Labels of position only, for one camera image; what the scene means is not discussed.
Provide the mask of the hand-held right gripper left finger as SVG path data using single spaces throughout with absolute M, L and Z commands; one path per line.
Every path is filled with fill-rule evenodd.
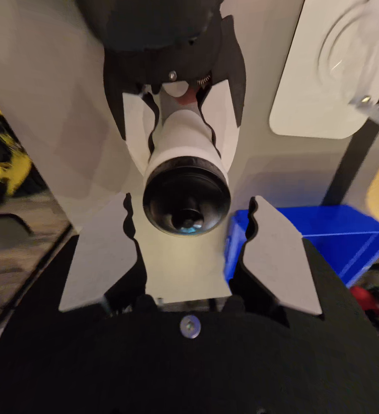
M 145 289 L 146 269 L 135 239 L 132 198 L 130 193 L 119 193 L 83 225 L 59 311 L 91 305 L 121 311 L 133 306 Z

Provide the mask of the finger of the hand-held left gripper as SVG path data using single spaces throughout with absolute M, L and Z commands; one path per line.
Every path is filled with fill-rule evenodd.
M 214 136 L 223 167 L 229 170 L 237 149 L 240 127 L 237 126 L 228 80 L 213 85 L 202 102 L 201 113 Z
M 159 122 L 159 107 L 150 92 L 123 93 L 125 141 L 132 160 L 145 175 L 155 145 L 153 132 Z

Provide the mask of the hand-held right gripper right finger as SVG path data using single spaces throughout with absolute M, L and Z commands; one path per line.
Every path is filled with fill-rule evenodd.
M 322 315 L 301 233 L 261 196 L 250 199 L 245 237 L 232 294 L 246 310 L 268 318 L 283 318 L 285 308 Z

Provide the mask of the white bottle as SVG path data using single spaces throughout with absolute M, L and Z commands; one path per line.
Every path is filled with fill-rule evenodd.
M 196 157 L 212 163 L 223 174 L 228 183 L 228 162 L 225 161 L 224 141 L 213 133 L 202 117 L 191 110 L 179 110 L 164 122 L 155 139 L 154 151 L 145 170 L 144 181 L 162 163 L 178 157 Z

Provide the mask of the blue plastic bin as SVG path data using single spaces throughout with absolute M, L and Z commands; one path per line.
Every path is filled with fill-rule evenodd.
M 379 259 L 379 222 L 348 205 L 278 208 L 350 287 Z

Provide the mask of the red container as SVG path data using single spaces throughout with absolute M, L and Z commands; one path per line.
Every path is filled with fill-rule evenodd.
M 353 286 L 350 287 L 349 292 L 355 298 L 359 306 L 365 312 L 365 314 L 379 316 L 379 301 L 368 290 Z

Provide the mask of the clear round stand foot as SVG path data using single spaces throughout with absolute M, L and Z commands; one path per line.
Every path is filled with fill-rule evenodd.
M 379 101 L 379 0 L 354 1 L 336 19 L 321 43 L 316 74 L 345 103 Z

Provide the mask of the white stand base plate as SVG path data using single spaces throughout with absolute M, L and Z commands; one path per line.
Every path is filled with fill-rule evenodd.
M 344 139 L 368 120 L 349 103 L 325 91 L 316 74 L 327 31 L 353 2 L 304 1 L 269 117 L 275 134 Z

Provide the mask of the white stand post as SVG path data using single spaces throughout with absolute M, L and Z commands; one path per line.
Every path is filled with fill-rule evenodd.
M 368 119 L 379 125 L 379 104 L 374 103 L 370 95 L 356 95 L 349 104 Z

